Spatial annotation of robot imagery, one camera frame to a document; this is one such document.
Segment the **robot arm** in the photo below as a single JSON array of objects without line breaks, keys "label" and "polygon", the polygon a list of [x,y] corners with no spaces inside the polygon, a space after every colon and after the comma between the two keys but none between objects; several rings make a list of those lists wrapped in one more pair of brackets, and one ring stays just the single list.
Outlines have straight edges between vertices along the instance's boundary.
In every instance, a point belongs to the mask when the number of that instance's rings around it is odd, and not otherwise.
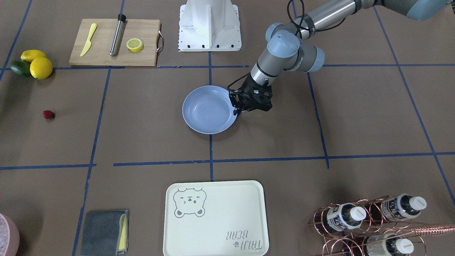
[{"label": "robot arm", "polygon": [[266,31],[267,45],[252,70],[241,77],[238,89],[227,87],[233,114],[268,111],[272,107],[272,84],[282,71],[316,72],[325,62],[322,49],[306,39],[339,26],[348,16],[379,5],[416,21],[427,20],[447,4],[446,0],[330,0],[289,24],[274,23]]}]

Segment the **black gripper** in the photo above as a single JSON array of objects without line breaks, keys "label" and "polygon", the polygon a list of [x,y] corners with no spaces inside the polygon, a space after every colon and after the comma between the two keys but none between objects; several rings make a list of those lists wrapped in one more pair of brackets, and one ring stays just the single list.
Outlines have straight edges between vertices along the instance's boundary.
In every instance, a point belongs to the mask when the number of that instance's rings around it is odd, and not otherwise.
[{"label": "black gripper", "polygon": [[234,115],[239,116],[243,111],[250,112],[256,109],[269,111],[272,108],[271,98],[273,97],[269,79],[265,78],[264,83],[260,85],[255,82],[251,75],[244,75],[229,86],[243,78],[245,80],[239,89],[229,89],[229,99],[234,107]]}]

